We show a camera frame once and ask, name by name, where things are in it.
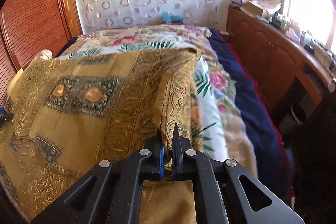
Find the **navy blue bed sheet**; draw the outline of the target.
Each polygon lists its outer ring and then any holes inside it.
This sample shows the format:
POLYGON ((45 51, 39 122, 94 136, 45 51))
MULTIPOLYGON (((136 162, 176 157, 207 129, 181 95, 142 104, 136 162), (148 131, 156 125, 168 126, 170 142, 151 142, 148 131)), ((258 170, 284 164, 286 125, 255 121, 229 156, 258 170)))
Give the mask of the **navy blue bed sheet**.
POLYGON ((212 35, 209 42, 212 49, 224 70, 236 81, 235 105, 240 110, 248 139, 253 145, 258 178, 289 205, 293 190, 282 137, 269 117, 256 81, 243 68, 233 46, 223 40, 218 30, 210 28, 210 31, 212 35))

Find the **cardboard box on sideboard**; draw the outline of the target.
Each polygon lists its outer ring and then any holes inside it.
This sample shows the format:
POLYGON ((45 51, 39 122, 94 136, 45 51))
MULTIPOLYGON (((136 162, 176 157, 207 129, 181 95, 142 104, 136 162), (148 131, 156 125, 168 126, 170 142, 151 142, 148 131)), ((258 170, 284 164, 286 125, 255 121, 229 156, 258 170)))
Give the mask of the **cardboard box on sideboard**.
POLYGON ((243 8, 253 16, 266 18, 278 12, 281 9, 281 3, 270 2, 268 0, 251 0, 247 1, 243 5, 243 8))

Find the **orange wooden wardrobe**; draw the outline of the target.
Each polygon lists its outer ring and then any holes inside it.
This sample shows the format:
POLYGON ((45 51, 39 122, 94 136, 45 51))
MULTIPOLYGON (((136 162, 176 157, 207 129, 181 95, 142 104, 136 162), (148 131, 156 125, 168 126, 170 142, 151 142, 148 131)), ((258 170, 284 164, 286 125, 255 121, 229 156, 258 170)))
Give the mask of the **orange wooden wardrobe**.
POLYGON ((82 33, 75 0, 6 0, 1 8, 1 105, 9 82, 38 52, 57 55, 82 33))

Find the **long wooden sideboard cabinet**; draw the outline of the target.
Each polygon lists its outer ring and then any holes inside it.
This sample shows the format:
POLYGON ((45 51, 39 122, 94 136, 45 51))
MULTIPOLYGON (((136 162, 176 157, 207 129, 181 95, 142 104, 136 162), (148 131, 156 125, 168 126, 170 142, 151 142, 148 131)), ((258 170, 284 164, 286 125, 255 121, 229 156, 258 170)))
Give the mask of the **long wooden sideboard cabinet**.
POLYGON ((226 30, 243 67, 257 82, 275 125, 308 94, 318 105, 335 82, 323 64, 282 32, 229 7, 226 30))

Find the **floral quilt bedspread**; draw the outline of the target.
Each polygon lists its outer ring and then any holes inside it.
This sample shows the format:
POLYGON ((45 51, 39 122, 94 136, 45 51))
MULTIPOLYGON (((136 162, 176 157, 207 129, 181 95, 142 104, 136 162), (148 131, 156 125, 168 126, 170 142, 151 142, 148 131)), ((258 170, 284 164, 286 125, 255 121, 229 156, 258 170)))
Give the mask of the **floral quilt bedspread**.
POLYGON ((75 43, 64 53, 75 53, 82 46, 110 47, 143 42, 173 41, 191 43, 196 46, 203 51, 202 56, 205 57, 205 61, 210 67, 210 80, 212 87, 215 88, 215 99, 223 124, 228 158, 237 160, 245 169, 257 176, 256 156, 253 152, 253 145, 248 139, 240 110, 235 105, 236 82, 220 65, 217 54, 209 42, 211 35, 211 31, 206 27, 189 25, 160 24, 147 27, 113 29, 79 36, 75 43))

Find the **palm leaf print blanket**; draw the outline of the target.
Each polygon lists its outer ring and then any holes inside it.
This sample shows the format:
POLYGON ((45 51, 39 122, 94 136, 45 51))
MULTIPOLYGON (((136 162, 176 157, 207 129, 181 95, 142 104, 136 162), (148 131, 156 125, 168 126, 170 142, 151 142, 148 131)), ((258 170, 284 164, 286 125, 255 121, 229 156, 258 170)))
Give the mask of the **palm leaf print blanket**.
MULTIPOLYGON (((169 48, 196 48, 191 43, 184 42, 143 42, 135 44, 120 44, 110 47, 82 46, 75 53, 64 53, 59 59, 78 59, 80 57, 105 55, 110 53, 134 52, 141 50, 161 50, 169 48)), ((228 148, 220 111, 215 99, 215 88, 210 80, 210 67, 205 57, 200 57, 195 65, 193 78, 195 81, 197 99, 201 111, 201 132, 203 135, 203 152, 211 159, 224 161, 228 159, 228 148)))

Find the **golden patterned scarf cloth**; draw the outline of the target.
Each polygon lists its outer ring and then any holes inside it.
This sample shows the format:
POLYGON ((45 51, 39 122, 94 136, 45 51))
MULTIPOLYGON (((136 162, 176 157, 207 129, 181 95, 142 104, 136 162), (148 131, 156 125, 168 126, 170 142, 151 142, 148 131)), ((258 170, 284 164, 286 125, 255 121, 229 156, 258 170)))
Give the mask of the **golden patterned scarf cloth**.
POLYGON ((15 81, 1 127, 1 184, 25 221, 96 163, 119 161, 161 133, 202 147, 193 48, 38 59, 15 81))

